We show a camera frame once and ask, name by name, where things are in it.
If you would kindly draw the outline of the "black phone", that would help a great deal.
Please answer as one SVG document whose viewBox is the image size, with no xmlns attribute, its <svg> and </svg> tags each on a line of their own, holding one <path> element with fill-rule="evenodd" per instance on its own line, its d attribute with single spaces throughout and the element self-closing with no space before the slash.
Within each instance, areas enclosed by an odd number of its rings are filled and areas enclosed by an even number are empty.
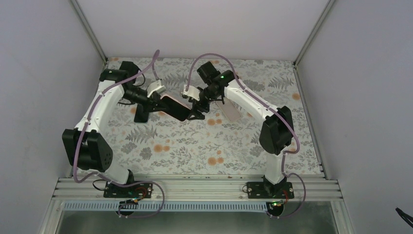
<svg viewBox="0 0 413 234">
<path fill-rule="evenodd" d="M 147 123 L 149 120 L 149 112 L 144 110 L 141 104 L 137 104 L 134 119 L 135 123 Z"/>
</svg>

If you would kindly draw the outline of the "beige phone case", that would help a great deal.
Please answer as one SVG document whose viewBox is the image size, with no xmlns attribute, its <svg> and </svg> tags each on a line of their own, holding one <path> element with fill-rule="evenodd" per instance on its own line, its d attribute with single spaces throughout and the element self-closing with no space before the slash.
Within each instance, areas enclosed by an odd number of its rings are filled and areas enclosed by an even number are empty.
<svg viewBox="0 0 413 234">
<path fill-rule="evenodd" d="M 241 119 L 242 115 L 240 111 L 229 99 L 224 98 L 223 101 L 217 101 L 216 104 L 222 110 L 224 116 L 228 119 L 229 122 L 235 122 Z"/>
</svg>

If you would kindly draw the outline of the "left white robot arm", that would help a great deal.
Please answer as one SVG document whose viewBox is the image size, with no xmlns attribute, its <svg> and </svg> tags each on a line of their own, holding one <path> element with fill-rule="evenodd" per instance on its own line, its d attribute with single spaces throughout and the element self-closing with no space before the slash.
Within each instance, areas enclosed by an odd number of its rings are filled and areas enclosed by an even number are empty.
<svg viewBox="0 0 413 234">
<path fill-rule="evenodd" d="M 144 119 L 150 112 L 165 108 L 161 104 L 161 93 L 166 88 L 159 78 L 146 89 L 134 84 L 146 70 L 141 70 L 131 61 L 123 61 L 119 69 L 104 69 L 95 97 L 84 117 L 73 129 L 64 130 L 62 140 L 76 183 L 96 175 L 115 184 L 121 196 L 134 194 L 136 185 L 133 173 L 114 160 L 113 150 L 104 133 L 111 114 L 122 99 L 139 104 L 141 110 L 136 113 L 143 115 Z"/>
</svg>

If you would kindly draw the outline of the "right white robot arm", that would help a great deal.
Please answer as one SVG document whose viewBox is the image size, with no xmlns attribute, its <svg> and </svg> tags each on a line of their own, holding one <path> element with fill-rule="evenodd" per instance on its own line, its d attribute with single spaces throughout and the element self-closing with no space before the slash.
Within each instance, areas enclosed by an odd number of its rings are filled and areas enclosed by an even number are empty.
<svg viewBox="0 0 413 234">
<path fill-rule="evenodd" d="M 291 110 L 273 105 L 256 95 L 248 88 L 231 69 L 219 72 L 211 62 L 203 64 L 198 75 L 207 85 L 205 88 L 195 87 L 188 81 L 184 85 L 182 97 L 191 103 L 188 120 L 205 119 L 209 106 L 214 101 L 224 102 L 228 99 L 251 114 L 262 124 L 259 143 L 271 154 L 267 159 L 267 169 L 263 176 L 264 193 L 269 198 L 276 198 L 282 193 L 282 186 L 287 181 L 283 171 L 281 151 L 289 146 L 294 137 Z"/>
</svg>

